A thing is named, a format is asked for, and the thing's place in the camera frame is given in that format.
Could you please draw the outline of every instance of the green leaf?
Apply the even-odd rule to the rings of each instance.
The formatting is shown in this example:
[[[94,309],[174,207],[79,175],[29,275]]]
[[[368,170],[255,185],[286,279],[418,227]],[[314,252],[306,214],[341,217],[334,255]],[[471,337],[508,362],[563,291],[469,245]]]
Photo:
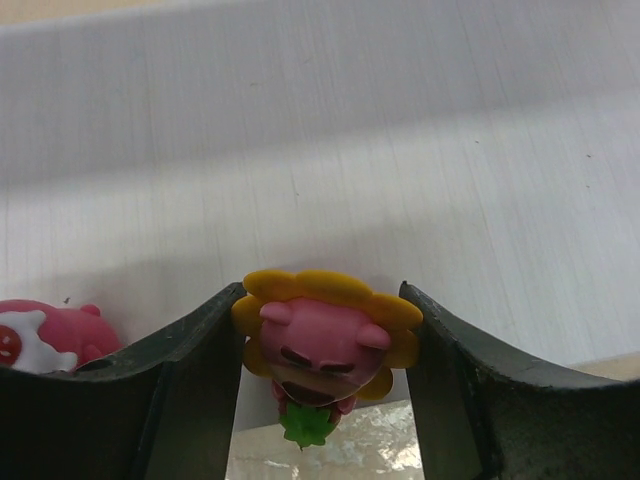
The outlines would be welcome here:
[[[280,424],[285,428],[284,438],[307,448],[311,445],[326,444],[326,437],[336,428],[329,422],[331,411],[289,403],[286,415],[280,416]]]

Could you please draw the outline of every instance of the toy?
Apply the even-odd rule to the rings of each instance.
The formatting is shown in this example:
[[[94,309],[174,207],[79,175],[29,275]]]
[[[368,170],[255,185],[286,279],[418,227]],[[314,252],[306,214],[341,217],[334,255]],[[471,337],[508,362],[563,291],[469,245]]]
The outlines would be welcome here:
[[[42,374],[73,371],[122,348],[94,305],[55,308],[32,300],[0,301],[0,363]]]
[[[422,312],[399,297],[322,270],[264,270],[247,275],[243,285],[250,295],[235,303],[232,316],[249,337],[244,365],[272,379],[285,438],[301,448],[318,445],[318,435],[328,435],[358,398],[384,398],[393,385],[391,368],[417,361],[411,330]],[[325,417],[329,425],[319,428]],[[299,427],[304,419],[310,430]]]

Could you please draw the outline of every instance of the kirby eye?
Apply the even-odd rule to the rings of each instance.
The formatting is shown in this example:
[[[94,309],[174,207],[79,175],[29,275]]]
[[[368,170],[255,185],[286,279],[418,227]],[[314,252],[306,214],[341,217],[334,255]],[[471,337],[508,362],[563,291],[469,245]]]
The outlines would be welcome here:
[[[289,347],[282,347],[280,349],[280,354],[283,356],[285,360],[288,360],[289,363],[295,365],[296,367],[301,368],[311,368],[311,360],[303,357],[299,353],[294,352]]]
[[[353,363],[330,363],[320,367],[320,371],[332,375],[346,375],[351,373],[356,366]]]

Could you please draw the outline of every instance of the white table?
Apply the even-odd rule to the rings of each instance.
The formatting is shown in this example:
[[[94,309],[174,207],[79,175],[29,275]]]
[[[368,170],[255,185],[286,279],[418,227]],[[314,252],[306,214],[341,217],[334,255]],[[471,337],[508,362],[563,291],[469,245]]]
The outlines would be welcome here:
[[[264,0],[0,29],[0,297],[133,341],[265,267],[640,350],[637,0]],[[400,388],[390,399],[402,398]],[[269,423],[245,379],[238,428]]]

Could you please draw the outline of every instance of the kirby cheek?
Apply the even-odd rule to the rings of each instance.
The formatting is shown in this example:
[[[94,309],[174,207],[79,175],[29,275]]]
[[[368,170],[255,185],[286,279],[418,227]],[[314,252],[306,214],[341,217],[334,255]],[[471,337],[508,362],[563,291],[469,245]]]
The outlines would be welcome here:
[[[385,354],[385,350],[359,347],[352,357],[355,368],[346,374],[344,379],[358,387],[366,385],[382,367]]]
[[[264,358],[270,364],[280,365],[283,360],[280,355],[285,327],[264,322],[260,330],[260,348]]]

